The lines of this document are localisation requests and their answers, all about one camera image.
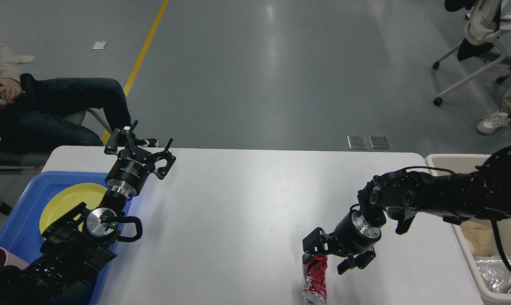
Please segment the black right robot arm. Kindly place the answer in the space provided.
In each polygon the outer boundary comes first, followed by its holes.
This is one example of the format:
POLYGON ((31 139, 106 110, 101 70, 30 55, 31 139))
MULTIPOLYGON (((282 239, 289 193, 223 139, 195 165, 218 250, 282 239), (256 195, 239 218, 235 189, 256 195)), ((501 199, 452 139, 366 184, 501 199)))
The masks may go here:
POLYGON ((410 166, 375 175, 356 196, 358 202, 331 233, 315 228, 302 240, 302 264, 318 255, 336 255, 343 261, 338 273, 365 268, 375 258, 387 218, 397 221, 395 232, 405 234, 417 213, 439 216, 460 225, 469 219, 491 222, 498 253, 511 273, 497 222, 511 218, 511 146, 498 150, 475 171, 434 176, 410 166))

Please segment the person's bare hand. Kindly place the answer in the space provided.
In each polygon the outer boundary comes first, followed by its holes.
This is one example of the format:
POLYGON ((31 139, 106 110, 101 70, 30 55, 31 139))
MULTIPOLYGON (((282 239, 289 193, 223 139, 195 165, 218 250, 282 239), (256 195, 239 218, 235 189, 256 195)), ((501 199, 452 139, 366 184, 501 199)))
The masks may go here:
POLYGON ((0 79, 0 110, 12 105, 25 91, 19 82, 11 78, 0 79))

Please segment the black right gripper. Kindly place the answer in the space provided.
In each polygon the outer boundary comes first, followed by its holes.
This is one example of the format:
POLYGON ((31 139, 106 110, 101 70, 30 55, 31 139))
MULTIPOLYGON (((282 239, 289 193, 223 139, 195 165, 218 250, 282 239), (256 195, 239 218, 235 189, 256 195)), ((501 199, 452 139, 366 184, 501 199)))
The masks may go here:
POLYGON ((339 275, 350 269, 365 269, 375 258, 372 248, 381 239, 381 230, 370 225, 359 210, 350 212, 327 234, 321 227, 316 227, 302 240, 302 264, 316 255, 333 253, 346 257, 337 266, 339 275))

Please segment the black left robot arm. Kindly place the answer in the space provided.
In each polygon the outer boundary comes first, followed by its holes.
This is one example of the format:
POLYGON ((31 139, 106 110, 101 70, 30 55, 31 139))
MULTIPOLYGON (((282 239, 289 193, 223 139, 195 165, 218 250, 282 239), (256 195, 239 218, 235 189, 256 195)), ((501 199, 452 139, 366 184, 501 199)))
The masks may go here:
POLYGON ((42 233, 41 257, 29 266, 0 268, 0 305, 50 305, 69 286, 91 284, 116 258, 109 249, 113 243, 141 239, 142 222, 126 215, 126 203, 140 194, 151 174, 162 180, 176 157, 169 150, 173 139, 154 153, 139 145, 133 136, 137 123, 116 128, 105 144, 105 154, 117 159, 99 205, 89 209, 81 202, 52 222, 42 233))

